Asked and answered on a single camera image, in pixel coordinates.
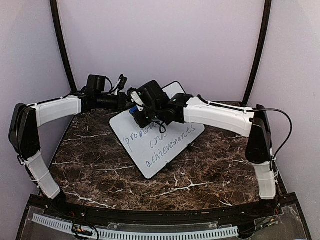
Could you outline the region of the blue whiteboard eraser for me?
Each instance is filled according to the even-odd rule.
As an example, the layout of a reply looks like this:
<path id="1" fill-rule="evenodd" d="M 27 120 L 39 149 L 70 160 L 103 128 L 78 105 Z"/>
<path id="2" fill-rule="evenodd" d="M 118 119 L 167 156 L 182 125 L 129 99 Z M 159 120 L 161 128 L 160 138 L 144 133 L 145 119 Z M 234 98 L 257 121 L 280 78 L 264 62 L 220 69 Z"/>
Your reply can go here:
<path id="1" fill-rule="evenodd" d="M 135 107 L 133 107 L 132 109 L 129 110 L 129 113 L 131 115 L 133 115 L 136 111 L 138 111 L 138 108 L 135 106 Z"/>

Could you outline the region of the white whiteboard with black frame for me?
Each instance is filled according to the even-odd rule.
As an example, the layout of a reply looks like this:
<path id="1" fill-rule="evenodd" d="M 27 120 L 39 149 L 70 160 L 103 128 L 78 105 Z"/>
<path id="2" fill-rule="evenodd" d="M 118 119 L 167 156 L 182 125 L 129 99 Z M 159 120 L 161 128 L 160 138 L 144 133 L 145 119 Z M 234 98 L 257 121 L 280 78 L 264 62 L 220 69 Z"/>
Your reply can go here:
<path id="1" fill-rule="evenodd" d="M 146 179 L 153 178 L 205 131 L 203 124 L 173 122 L 161 134 L 156 123 L 140 128 L 129 110 L 112 117 L 109 125 Z"/>

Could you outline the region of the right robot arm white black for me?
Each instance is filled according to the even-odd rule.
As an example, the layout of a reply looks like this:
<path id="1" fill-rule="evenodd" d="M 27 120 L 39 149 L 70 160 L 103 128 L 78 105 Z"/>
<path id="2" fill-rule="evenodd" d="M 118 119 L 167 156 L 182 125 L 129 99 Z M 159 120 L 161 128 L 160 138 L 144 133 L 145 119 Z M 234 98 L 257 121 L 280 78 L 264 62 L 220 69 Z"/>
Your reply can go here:
<path id="1" fill-rule="evenodd" d="M 165 92 L 156 94 L 133 91 L 136 105 L 131 114 L 140 128 L 151 122 L 202 124 L 236 133 L 248 139 L 246 159 L 253 165 L 262 201 L 255 213 L 266 217 L 275 208 L 276 176 L 273 170 L 271 130 L 265 108 L 236 107 L 204 100 L 201 96 L 177 93 L 169 98 Z"/>

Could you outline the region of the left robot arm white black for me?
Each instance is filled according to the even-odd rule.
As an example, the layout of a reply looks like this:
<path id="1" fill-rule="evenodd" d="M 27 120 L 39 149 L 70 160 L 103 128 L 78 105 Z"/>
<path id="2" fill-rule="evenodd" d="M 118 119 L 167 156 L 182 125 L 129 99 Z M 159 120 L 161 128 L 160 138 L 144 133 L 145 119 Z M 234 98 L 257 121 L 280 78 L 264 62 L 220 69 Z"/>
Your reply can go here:
<path id="1" fill-rule="evenodd" d="M 39 128 L 55 120 L 80 115 L 94 109 L 124 111 L 131 105 L 131 100 L 124 92 L 112 94 L 97 90 L 82 90 L 72 91 L 66 96 L 40 103 L 19 103 L 15 106 L 9 128 L 9 142 L 31 181 L 45 197 L 53 201 L 50 208 L 58 217 L 67 218 L 71 208 L 63 201 L 66 196 L 43 159 Z"/>

